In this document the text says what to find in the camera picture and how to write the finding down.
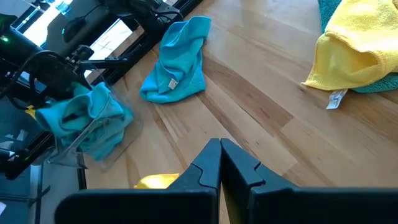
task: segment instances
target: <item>blue towel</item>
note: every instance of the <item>blue towel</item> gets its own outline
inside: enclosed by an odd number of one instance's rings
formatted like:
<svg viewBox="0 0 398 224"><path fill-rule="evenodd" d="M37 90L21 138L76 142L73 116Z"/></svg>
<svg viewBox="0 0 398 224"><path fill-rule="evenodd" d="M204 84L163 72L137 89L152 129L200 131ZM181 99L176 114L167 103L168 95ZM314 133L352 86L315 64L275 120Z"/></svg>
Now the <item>blue towel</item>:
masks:
<svg viewBox="0 0 398 224"><path fill-rule="evenodd" d="M205 90L201 47L210 25L209 17L195 16L167 29L160 41L159 61L140 90L144 100L170 103Z"/></svg>
<svg viewBox="0 0 398 224"><path fill-rule="evenodd" d="M318 0L319 12L321 15L322 33L325 32L331 16L337 9L341 0ZM398 89L398 73L390 73L384 78L367 86L353 88L358 93L378 93L382 91L390 91Z"/></svg>
<svg viewBox="0 0 398 224"><path fill-rule="evenodd" d="M124 128L133 120L133 114L111 96L105 83L94 86L91 91L78 85L74 95L70 100L37 110L36 120L66 146L95 120L79 147L95 161L102 160L122 141Z"/></svg>

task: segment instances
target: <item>white label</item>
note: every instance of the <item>white label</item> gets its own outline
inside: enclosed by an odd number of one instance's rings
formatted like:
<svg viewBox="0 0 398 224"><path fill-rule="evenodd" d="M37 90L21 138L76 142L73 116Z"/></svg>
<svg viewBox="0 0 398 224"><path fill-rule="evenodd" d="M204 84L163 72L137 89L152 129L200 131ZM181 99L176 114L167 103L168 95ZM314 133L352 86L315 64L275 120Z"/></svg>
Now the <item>white label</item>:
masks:
<svg viewBox="0 0 398 224"><path fill-rule="evenodd" d="M174 90L174 88L177 86L178 82L175 81L173 78L169 82L169 87L170 89Z"/></svg>
<svg viewBox="0 0 398 224"><path fill-rule="evenodd" d="M5 203L0 202L0 215L2 214L2 212L4 212L6 207L7 207L7 205Z"/></svg>
<svg viewBox="0 0 398 224"><path fill-rule="evenodd" d="M347 93L347 89L345 90L336 90L329 96L329 105L326 107L326 110L337 109L343 99L344 95Z"/></svg>

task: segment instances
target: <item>green light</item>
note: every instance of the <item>green light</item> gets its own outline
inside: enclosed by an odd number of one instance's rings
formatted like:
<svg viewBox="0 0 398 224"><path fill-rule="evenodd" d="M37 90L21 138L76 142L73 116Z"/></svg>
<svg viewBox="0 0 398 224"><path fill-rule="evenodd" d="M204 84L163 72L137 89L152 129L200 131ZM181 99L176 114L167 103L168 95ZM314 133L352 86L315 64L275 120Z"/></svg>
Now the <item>green light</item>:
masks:
<svg viewBox="0 0 398 224"><path fill-rule="evenodd" d="M0 40L2 40L2 41L4 41L4 42L9 42L10 40L7 38L7 37L5 37L5 36L1 36L0 37Z"/></svg>

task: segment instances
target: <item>light wood surface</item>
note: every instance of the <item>light wood surface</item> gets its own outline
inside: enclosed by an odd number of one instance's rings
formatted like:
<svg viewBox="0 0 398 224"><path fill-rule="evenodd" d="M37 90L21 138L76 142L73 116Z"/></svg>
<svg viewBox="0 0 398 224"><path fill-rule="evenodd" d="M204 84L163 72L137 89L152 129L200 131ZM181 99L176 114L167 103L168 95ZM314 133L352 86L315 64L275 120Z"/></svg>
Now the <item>light wood surface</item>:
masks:
<svg viewBox="0 0 398 224"><path fill-rule="evenodd" d="M206 91L167 105L143 101L156 46L115 84L141 115L142 133L109 171L86 172L89 189L183 172L210 138L232 139L300 186L398 186L398 92L349 92L327 111L330 93L300 84L320 36L316 0L204 0L194 15L213 21L203 46ZM224 202L221 222L229 223Z"/></svg>

